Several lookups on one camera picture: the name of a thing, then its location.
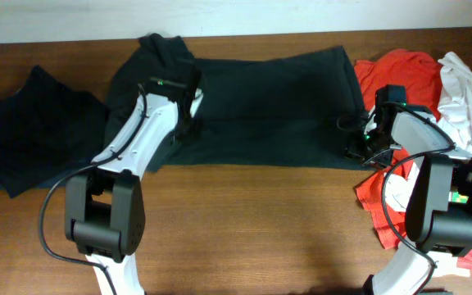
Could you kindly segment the black t-shirt white lettering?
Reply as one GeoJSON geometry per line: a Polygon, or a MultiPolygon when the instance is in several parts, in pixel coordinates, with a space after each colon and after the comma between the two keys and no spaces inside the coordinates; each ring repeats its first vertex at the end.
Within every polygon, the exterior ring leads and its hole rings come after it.
{"type": "Polygon", "coordinates": [[[191,61],[202,74],[203,99],[191,138],[169,155],[170,165],[235,164],[359,170],[348,159],[341,116],[365,105],[342,47],[270,61],[197,59],[179,38],[149,34],[112,78],[106,143],[127,121],[139,88],[151,78],[179,80],[191,61]]]}

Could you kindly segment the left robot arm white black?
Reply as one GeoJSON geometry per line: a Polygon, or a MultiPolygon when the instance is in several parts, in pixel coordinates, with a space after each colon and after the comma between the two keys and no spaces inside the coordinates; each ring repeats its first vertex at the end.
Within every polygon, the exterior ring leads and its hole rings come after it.
{"type": "Polygon", "coordinates": [[[66,183],[65,235],[94,268],[103,294],[142,294],[135,252],[145,228],[141,180],[192,133],[200,73],[139,85],[129,119],[91,165],[66,183]]]}

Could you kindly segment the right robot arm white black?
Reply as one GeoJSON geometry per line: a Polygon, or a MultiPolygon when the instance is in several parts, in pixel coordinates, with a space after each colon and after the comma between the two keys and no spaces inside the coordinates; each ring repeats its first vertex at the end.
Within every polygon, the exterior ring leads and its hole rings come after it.
{"type": "Polygon", "coordinates": [[[389,175],[409,161],[417,165],[406,232],[389,225],[397,251],[362,292],[424,293],[436,271],[472,250],[472,156],[438,127],[430,109],[408,103],[404,87],[391,84],[377,90],[372,113],[359,117],[345,155],[389,175]]]}

